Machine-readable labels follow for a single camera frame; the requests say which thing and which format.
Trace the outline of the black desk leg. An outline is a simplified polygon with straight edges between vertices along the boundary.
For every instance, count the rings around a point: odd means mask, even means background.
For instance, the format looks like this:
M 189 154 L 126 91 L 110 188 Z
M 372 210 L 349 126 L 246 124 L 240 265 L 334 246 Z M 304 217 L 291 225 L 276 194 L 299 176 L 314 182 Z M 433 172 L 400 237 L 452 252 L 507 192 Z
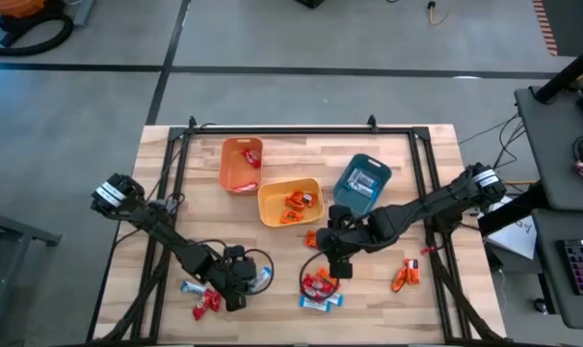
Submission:
M 522 195 L 485 214 L 478 220 L 478 226 L 485 237 L 529 216 L 534 209 L 547 207 L 543 185 L 537 182 Z

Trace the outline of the black backlit keyboard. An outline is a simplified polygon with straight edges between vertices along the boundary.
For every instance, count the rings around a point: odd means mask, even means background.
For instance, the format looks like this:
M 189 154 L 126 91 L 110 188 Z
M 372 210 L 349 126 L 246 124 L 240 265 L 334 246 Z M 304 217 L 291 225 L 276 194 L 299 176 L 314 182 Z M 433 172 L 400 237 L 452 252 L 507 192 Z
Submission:
M 557 242 L 564 257 L 566 275 L 570 278 L 576 295 L 583 295 L 583 239 L 566 239 Z

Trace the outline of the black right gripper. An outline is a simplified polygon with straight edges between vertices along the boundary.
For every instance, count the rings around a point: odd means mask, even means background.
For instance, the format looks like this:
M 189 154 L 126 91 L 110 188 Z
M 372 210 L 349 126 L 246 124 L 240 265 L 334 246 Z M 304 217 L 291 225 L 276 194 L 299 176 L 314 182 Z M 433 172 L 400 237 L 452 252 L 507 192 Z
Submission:
M 369 233 L 369 227 L 353 215 L 350 207 L 335 204 L 330 207 L 329 214 L 329 228 L 322 227 L 316 231 L 316 247 L 320 252 L 327 251 L 332 277 L 351 279 L 353 264 L 350 258 L 373 246 L 375 240 Z

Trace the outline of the white paper sheet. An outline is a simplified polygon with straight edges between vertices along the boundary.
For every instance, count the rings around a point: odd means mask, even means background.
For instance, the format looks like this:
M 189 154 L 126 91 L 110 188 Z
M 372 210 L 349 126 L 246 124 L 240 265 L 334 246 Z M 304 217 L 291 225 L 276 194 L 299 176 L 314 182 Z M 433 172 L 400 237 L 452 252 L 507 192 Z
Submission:
M 535 223 L 527 216 L 486 236 L 484 242 L 533 260 L 537 243 Z

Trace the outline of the black aluminium table frame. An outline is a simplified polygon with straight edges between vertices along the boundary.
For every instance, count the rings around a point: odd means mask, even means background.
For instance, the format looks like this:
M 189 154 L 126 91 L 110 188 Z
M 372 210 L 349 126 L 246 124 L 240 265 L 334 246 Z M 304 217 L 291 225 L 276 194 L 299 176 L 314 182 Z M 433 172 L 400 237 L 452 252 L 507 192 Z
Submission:
M 263 143 L 261 186 L 313 178 L 321 186 L 323 216 L 310 224 L 268 227 L 257 193 L 231 195 L 219 184 L 227 138 Z M 175 230 L 186 239 L 241 245 L 256 265 L 272 270 L 269 282 L 247 297 L 245 308 L 208 309 L 193 317 L 200 295 L 180 291 L 184 280 L 213 289 L 187 274 L 175 255 L 145 231 L 121 221 L 88 344 L 140 347 L 161 343 L 249 345 L 436 344 L 484 346 L 504 338 L 480 232 L 463 214 L 454 224 L 436 217 L 410 225 L 380 251 L 350 258 L 353 277 L 339 279 L 344 296 L 330 312 L 299 307 L 306 274 L 330 264 L 307 247 L 309 230 L 325 227 L 332 190 L 359 153 L 392 171 L 376 208 L 403 205 L 450 184 L 464 170 L 450 125 L 149 126 L 142 135 L 132 178 L 153 201 L 165 201 Z M 438 252 L 422 255 L 432 246 Z M 420 283 L 394 293 L 391 283 L 406 258 L 419 262 Z

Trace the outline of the teal plastic bin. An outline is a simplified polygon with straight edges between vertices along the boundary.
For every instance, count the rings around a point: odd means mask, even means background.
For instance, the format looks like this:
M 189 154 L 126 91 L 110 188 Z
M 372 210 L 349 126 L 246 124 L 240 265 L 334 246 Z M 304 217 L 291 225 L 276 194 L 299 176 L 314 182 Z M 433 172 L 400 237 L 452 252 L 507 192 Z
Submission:
M 375 187 L 368 187 L 375 192 L 375 197 L 372 200 L 356 193 L 347 186 L 347 182 L 350 181 L 349 177 L 354 169 L 363 170 L 366 174 L 377 181 Z M 367 154 L 356 154 L 334 185 L 332 190 L 334 201 L 337 204 L 350 207 L 352 213 L 355 215 L 363 215 L 373 209 L 376 201 L 384 190 L 386 183 L 391 177 L 392 171 L 385 163 Z

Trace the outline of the grey desk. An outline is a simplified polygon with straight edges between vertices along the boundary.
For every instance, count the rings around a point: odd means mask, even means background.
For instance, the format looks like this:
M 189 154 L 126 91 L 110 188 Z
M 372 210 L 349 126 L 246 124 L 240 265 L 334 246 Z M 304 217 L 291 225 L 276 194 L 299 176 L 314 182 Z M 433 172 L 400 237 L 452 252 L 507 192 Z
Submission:
M 574 141 L 583 136 L 579 98 L 579 93 L 562 92 L 544 104 L 529 89 L 515 91 L 518 114 L 553 209 L 583 211 L 583 179 L 573 168 L 572 149 Z
M 559 240 L 583 239 L 583 213 L 536 209 L 532 218 L 538 234 L 538 255 L 553 294 L 552 302 L 567 327 L 583 330 L 583 295 L 573 291 L 557 245 Z

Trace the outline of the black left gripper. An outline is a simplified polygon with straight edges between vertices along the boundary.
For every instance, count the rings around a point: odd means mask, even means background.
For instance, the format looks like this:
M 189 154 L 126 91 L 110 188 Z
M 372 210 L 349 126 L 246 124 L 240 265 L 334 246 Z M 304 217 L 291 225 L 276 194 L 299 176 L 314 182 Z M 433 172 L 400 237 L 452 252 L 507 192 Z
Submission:
M 257 276 L 256 265 L 248 265 L 244 258 L 245 248 L 241 245 L 225 248 L 222 255 L 216 254 L 207 278 L 212 287 L 225 300 L 227 311 L 237 311 L 247 305 L 248 280 Z M 258 279 L 251 280 L 249 292 L 256 290 Z

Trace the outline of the orange plastic bin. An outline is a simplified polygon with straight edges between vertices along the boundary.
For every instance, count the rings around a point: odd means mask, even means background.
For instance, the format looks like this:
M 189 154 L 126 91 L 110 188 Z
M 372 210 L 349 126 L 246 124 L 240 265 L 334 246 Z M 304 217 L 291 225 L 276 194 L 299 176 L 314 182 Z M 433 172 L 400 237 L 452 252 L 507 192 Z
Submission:
M 261 167 L 253 168 L 242 155 L 246 148 L 260 154 Z M 221 165 L 219 172 L 219 184 L 223 190 L 231 195 L 255 195 L 261 185 L 263 168 L 263 143 L 256 137 L 227 138 L 223 141 L 221 151 Z M 245 193 L 234 193 L 236 186 L 255 181 L 258 188 Z

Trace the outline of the orange vacuum cleaner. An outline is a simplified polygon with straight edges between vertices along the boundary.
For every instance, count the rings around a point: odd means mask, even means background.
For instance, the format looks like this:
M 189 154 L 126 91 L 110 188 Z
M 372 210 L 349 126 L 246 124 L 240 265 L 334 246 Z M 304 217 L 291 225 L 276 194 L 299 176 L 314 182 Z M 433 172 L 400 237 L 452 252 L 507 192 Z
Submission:
M 0 15 L 23 18 L 38 13 L 46 0 L 0 0 Z

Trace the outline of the dark mat striped edge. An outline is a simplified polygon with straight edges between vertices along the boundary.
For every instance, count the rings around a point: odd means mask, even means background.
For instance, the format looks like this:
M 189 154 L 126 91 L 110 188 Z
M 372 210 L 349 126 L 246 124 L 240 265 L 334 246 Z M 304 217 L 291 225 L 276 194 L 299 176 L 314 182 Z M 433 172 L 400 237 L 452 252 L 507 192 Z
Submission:
M 583 0 L 531 0 L 547 51 L 552 56 L 583 53 Z

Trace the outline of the yellow plastic bin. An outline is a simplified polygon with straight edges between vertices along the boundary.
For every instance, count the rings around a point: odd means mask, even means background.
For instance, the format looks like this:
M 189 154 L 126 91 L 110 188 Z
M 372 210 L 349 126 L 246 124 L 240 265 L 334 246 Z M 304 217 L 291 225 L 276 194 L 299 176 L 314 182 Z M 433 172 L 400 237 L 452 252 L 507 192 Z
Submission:
M 314 203 L 311 207 L 306 207 L 301 212 L 303 217 L 300 221 L 284 224 L 281 221 L 283 213 L 286 210 L 291 210 L 291 207 L 285 205 L 285 199 L 296 192 L 312 194 Z M 268 227 L 290 227 L 298 224 L 310 224 L 317 222 L 324 213 L 321 186 L 313 178 L 264 184 L 258 190 L 257 199 L 261 222 Z

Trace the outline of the black pole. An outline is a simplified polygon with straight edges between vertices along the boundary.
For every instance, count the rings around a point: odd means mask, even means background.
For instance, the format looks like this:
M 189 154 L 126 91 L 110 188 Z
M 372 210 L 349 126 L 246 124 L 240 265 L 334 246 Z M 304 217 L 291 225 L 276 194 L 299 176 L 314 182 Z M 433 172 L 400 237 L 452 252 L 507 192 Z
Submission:
M 567 88 L 583 75 L 583 53 L 567 65 L 557 75 L 551 78 L 539 89 L 532 89 L 535 99 L 540 103 L 548 103 L 562 89 Z

